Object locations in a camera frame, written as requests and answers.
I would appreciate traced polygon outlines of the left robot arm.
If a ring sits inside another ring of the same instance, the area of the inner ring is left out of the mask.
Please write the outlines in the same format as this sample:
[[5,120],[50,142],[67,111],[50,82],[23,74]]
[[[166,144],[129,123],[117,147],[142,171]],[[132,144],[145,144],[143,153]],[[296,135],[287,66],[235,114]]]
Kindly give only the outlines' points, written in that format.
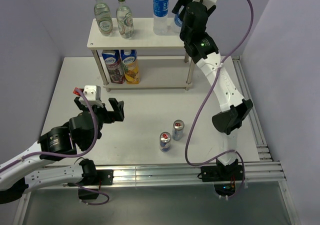
[[45,166],[65,158],[80,158],[101,138],[104,124],[123,122],[124,102],[109,98],[112,111],[100,99],[77,96],[74,103],[80,113],[61,126],[43,134],[26,151],[0,166],[0,202],[11,203],[22,195],[44,187],[67,183],[89,186],[98,181],[93,160],[84,158],[77,164],[46,169]]

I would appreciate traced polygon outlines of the aluminium side rail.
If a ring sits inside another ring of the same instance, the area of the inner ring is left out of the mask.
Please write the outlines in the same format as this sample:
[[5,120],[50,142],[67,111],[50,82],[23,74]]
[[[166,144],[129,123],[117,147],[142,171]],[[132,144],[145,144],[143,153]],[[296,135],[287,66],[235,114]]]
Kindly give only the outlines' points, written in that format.
[[[246,99],[251,99],[253,101],[253,98],[251,96],[251,92],[245,77],[244,70],[242,68],[242,64],[239,57],[233,57],[232,58],[233,66],[235,69],[235,73],[237,75],[237,79],[239,82],[240,89]],[[261,123],[258,118],[258,114],[255,108],[252,108],[251,112],[249,113],[249,121],[251,125],[251,129],[253,131],[257,152],[259,155],[259,159],[261,162],[272,162],[273,158],[270,154],[269,147],[267,145]]]

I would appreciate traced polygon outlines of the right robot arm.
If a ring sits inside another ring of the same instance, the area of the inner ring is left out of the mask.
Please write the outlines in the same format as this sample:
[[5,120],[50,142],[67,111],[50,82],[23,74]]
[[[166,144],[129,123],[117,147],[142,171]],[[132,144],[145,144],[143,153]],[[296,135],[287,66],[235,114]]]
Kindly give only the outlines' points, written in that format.
[[216,43],[206,32],[208,18],[216,9],[216,2],[178,0],[172,13],[182,21],[179,37],[187,55],[211,85],[208,95],[214,93],[219,102],[220,112],[211,119],[222,137],[219,155],[214,158],[214,174],[221,180],[227,180],[245,173],[243,166],[238,164],[237,136],[244,119],[253,108],[253,102],[245,99],[236,88],[224,67],[226,59],[221,57]]

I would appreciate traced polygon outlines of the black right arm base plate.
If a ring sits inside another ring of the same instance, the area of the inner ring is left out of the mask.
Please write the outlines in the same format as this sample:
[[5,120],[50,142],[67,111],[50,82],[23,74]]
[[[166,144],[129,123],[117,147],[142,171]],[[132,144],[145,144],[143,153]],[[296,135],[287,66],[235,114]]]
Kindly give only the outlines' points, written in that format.
[[198,179],[203,182],[233,182],[242,181],[244,171],[241,165],[228,166],[202,166]]

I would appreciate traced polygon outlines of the yellow pineapple juice carton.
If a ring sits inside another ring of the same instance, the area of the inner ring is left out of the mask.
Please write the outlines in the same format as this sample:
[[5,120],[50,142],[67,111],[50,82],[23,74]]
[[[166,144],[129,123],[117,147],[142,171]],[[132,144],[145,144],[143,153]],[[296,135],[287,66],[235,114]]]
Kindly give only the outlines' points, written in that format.
[[120,57],[126,82],[128,84],[139,84],[140,74],[137,51],[135,49],[122,49]]

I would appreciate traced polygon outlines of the aluminium mounting rail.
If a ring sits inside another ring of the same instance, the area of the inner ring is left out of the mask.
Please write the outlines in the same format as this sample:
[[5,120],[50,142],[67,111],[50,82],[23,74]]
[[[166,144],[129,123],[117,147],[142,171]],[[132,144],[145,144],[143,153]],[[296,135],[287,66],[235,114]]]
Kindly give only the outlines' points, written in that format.
[[[197,177],[200,167],[188,165],[138,165],[138,166],[97,166],[97,170],[113,170],[112,185],[85,186],[91,189],[99,187],[159,187],[184,186],[213,183],[226,184],[229,181],[203,182]],[[282,182],[286,180],[279,162],[249,162],[243,169],[243,179],[247,183]],[[66,167],[47,167],[36,170],[25,178],[29,185],[28,192],[41,188],[70,188],[82,182],[80,165]]]

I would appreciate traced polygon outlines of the purple grape juice carton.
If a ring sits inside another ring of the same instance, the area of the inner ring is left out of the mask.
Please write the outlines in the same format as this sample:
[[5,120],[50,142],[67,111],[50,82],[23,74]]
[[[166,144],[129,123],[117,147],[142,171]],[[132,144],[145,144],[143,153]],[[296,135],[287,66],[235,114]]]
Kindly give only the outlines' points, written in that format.
[[123,84],[125,82],[125,75],[119,50],[103,50],[101,55],[108,71],[110,81],[115,84]]

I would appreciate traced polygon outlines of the white two-tier shelf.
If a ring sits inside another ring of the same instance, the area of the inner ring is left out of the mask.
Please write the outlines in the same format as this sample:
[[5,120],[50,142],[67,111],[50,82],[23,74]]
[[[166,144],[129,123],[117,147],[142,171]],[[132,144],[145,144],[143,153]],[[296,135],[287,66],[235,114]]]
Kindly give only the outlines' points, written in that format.
[[[182,54],[184,43],[179,35],[168,30],[166,35],[153,32],[152,18],[135,18],[134,35],[122,38],[115,27],[112,35],[99,31],[97,22],[92,21],[87,48],[91,50],[103,87],[107,92],[129,89],[184,89],[192,87],[195,65],[188,54]],[[138,52],[140,82],[138,84],[112,83],[105,63],[99,57],[100,50],[134,49]]]

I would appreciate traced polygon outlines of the glass soda bottle green cap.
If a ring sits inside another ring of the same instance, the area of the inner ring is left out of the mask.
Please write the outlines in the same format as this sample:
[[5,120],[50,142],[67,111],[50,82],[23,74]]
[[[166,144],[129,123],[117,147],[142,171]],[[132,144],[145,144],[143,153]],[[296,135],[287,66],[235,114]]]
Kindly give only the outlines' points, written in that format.
[[110,8],[103,0],[95,0],[94,15],[101,34],[110,36],[113,32],[113,21]]

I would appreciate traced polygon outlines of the silver blue energy drink can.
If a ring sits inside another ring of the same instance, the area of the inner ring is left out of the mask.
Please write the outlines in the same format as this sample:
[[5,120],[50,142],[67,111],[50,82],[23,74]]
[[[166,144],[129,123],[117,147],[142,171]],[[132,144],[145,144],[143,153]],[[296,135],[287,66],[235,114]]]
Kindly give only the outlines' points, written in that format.
[[179,141],[183,137],[184,128],[185,123],[182,120],[175,120],[172,127],[172,139],[175,141]]

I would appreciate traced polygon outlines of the water bottle blue label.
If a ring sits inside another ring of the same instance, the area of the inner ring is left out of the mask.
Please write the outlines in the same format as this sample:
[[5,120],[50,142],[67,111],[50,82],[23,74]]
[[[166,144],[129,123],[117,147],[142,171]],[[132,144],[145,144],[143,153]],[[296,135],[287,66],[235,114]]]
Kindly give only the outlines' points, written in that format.
[[153,32],[162,36],[168,32],[169,0],[153,0]]
[[171,28],[172,30],[179,34],[181,32],[181,28],[182,28],[182,25],[183,25],[183,22],[180,20],[180,17],[179,17],[180,13],[178,12],[175,16],[174,16],[174,19],[171,23]]

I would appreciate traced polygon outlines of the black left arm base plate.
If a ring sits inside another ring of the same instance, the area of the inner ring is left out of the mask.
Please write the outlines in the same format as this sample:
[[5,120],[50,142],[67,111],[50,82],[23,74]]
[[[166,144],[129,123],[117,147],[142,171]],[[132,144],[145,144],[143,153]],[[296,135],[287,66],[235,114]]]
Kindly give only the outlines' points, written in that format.
[[97,170],[97,176],[92,181],[78,182],[81,186],[111,186],[113,184],[114,171],[112,169]]

